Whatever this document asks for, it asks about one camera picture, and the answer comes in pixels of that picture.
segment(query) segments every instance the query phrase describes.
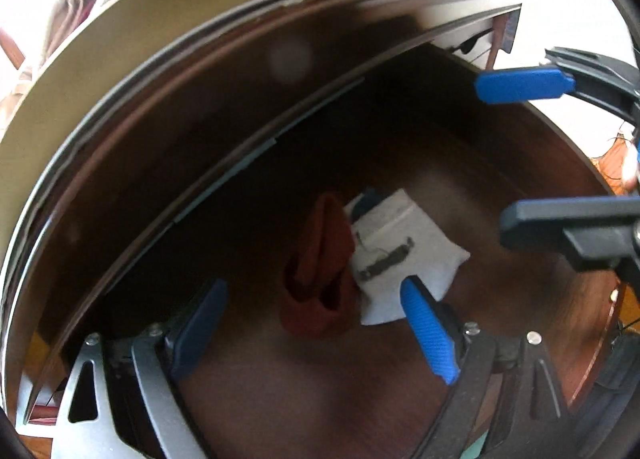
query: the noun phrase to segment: wooden floor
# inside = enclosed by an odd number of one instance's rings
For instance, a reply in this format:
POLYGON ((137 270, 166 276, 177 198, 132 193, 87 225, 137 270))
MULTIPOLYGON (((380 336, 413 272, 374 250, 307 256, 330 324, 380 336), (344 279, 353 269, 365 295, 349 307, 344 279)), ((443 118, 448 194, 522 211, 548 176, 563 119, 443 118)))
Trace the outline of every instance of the wooden floor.
POLYGON ((604 344, 616 287, 553 255, 512 253, 498 215, 523 192, 474 147, 414 108, 356 89, 295 127, 171 229, 106 299, 113 335, 168 318, 209 277, 230 305, 196 372, 180 384, 220 459, 408 457, 446 395, 406 321, 356 325, 322 341, 277 319, 283 266, 316 197, 404 188, 471 252, 446 297, 463 321, 541 332, 575 401, 604 344))
POLYGON ((46 437, 29 437, 27 435, 21 435, 20 439, 27 445, 27 448, 31 451, 35 459, 49 459, 51 457, 53 439, 46 437))

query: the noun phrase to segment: screw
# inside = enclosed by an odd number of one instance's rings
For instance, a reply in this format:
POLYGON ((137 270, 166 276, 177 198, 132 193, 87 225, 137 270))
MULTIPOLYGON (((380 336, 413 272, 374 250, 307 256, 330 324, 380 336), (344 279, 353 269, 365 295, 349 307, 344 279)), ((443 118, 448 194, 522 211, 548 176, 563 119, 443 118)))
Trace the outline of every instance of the screw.
POLYGON ((97 345, 98 342, 100 342, 100 335, 98 333, 91 333, 84 339, 84 343, 91 346, 97 345))
POLYGON ((148 333, 149 336, 160 336, 162 334, 162 326, 158 322, 153 323, 149 326, 148 333))
POLYGON ((540 336, 540 333, 536 333, 535 331, 529 331, 527 333, 527 342, 531 345, 540 345, 542 344, 542 336, 540 336))
POLYGON ((465 334, 467 336, 476 336, 480 333, 480 326, 477 322, 467 322, 465 324, 465 334))

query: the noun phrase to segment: green fabric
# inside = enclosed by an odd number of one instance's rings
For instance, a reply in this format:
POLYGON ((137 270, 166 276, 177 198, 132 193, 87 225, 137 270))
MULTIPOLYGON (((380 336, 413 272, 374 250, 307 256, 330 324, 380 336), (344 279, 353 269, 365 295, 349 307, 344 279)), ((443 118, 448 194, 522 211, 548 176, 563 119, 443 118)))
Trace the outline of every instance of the green fabric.
POLYGON ((482 434, 464 453, 460 456, 460 459, 476 459, 482 451, 482 446, 486 440, 487 432, 482 434))

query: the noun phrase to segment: red fabric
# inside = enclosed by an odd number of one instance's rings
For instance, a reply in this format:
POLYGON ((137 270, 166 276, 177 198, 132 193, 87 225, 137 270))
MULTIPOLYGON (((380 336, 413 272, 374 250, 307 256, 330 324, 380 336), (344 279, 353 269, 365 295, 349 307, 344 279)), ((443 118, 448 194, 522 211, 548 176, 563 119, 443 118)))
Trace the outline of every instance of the red fabric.
POLYGON ((294 336, 335 336, 352 325, 358 288, 349 260, 355 250, 351 224, 334 194, 321 195, 283 275, 282 326, 294 336))
POLYGON ((82 15, 80 15, 80 22, 78 23, 78 26, 85 22, 85 20, 89 16, 89 13, 91 13, 91 10, 94 9, 95 1, 96 0, 89 1, 89 3, 82 9, 82 15))

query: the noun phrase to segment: tan panel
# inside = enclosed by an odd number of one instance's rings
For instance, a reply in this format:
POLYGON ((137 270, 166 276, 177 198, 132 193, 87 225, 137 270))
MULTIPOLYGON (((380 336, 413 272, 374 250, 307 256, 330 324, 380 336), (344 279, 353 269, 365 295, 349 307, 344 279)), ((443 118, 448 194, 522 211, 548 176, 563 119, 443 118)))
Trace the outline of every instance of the tan panel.
POLYGON ((69 40, 0 144, 0 259, 36 180, 95 103, 172 40, 247 1, 119 0, 69 40))

